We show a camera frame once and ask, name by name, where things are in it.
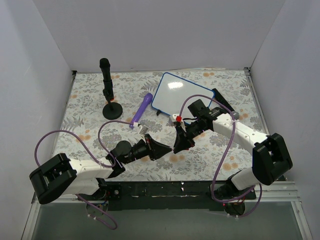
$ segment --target blue-framed whiteboard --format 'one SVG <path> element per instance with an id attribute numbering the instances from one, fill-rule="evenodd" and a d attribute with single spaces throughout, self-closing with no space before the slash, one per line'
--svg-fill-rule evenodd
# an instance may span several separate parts
<path id="1" fill-rule="evenodd" d="M 210 98 L 215 97 L 215 92 L 213 90 L 183 79 L 172 73 L 165 72 L 162 75 L 151 106 L 167 115 L 179 114 L 184 101 L 195 94 L 205 95 Z M 182 118 L 194 118 L 189 112 L 188 106 L 198 99 L 201 99 L 204 105 L 208 107 L 212 102 L 207 98 L 197 96 L 189 99 L 183 109 Z"/>

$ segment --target floral tablecloth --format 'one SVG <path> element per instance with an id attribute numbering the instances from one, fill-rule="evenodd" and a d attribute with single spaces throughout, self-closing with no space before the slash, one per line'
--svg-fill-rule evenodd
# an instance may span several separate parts
<path id="1" fill-rule="evenodd" d="M 245 125 L 263 131 L 252 93 L 242 70 L 172 72 L 209 89 L 217 88 L 231 106 L 240 113 Z M 112 73 L 115 102 L 123 107 L 122 121 L 131 121 L 146 93 L 157 90 L 163 72 Z M 67 104 L 62 129 L 76 133 L 97 158 L 106 156 L 97 138 L 99 127 L 106 122 L 102 109 L 106 104 L 102 90 L 103 76 L 98 73 L 77 74 Z M 168 116 L 156 115 L 149 105 L 140 119 L 149 127 L 156 141 L 173 147 L 176 130 L 169 126 Z M 126 124 L 110 123 L 101 132 L 102 140 L 112 150 L 121 140 L 132 145 L 140 140 L 135 130 Z M 200 181 L 212 179 L 229 139 L 206 131 L 195 139 L 195 147 L 178 154 L 169 153 L 151 161 L 148 157 L 125 166 L 126 171 L 110 181 Z M 60 133 L 54 154 L 66 153 L 74 159 L 90 159 L 82 145 L 71 135 Z M 233 143 L 220 170 L 218 180 L 225 180 L 240 169 L 252 165 L 251 155 Z"/>

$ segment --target white wall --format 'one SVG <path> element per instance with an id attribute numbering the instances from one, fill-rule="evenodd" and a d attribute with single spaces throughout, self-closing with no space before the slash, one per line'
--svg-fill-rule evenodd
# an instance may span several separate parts
<path id="1" fill-rule="evenodd" d="M 0 0 L 0 239 L 20 239 L 38 139 L 58 129 L 71 70 L 32 0 Z M 40 147 L 47 160 L 53 138 Z"/>
<path id="2" fill-rule="evenodd" d="M 268 128 L 284 136 L 289 177 L 302 196 L 314 239 L 320 239 L 320 1 L 286 0 L 252 66 Z"/>
<path id="3" fill-rule="evenodd" d="M 250 67 L 285 0 L 33 0 L 72 70 Z"/>

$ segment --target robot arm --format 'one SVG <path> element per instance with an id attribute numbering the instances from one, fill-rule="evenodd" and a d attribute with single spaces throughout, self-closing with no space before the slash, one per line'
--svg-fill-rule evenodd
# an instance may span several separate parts
<path id="1" fill-rule="evenodd" d="M 193 147 L 193 138 L 206 130 L 231 137 L 233 120 L 224 109 L 216 107 L 210 110 L 200 99 L 188 109 L 196 117 L 190 125 L 185 126 L 181 119 L 177 121 L 177 116 L 171 117 L 177 132 L 173 148 L 175 154 Z M 293 166 L 285 141 L 277 133 L 267 135 L 237 122 L 233 140 L 252 155 L 252 167 L 229 177 L 226 184 L 215 191 L 220 199 L 240 195 L 246 188 L 259 183 L 270 185 Z"/>
<path id="2" fill-rule="evenodd" d="M 92 160 L 68 158 L 60 153 L 34 170 L 29 178 L 40 204 L 48 204 L 65 194 L 93 195 L 100 188 L 99 179 L 114 178 L 126 169 L 124 165 L 149 156 L 152 161 L 171 152 L 171 147 L 145 134 L 137 144 L 120 141 L 111 150 L 116 159 L 114 167 L 103 167 Z M 100 162 L 113 165 L 114 159 L 108 154 Z"/>

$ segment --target purple marker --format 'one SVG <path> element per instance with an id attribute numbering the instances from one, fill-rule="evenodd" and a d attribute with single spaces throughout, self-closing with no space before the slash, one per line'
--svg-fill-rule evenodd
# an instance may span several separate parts
<path id="1" fill-rule="evenodd" d="M 143 102 L 141 103 L 138 111 L 136 111 L 136 114 L 134 115 L 134 117 L 131 120 L 131 125 L 129 126 L 130 128 L 134 128 L 133 124 L 134 122 L 138 122 L 139 119 L 141 118 L 142 114 L 144 113 L 144 111 L 146 110 L 146 107 L 151 103 L 152 98 L 154 96 L 149 92 L 147 93 L 144 98 L 143 98 Z"/>

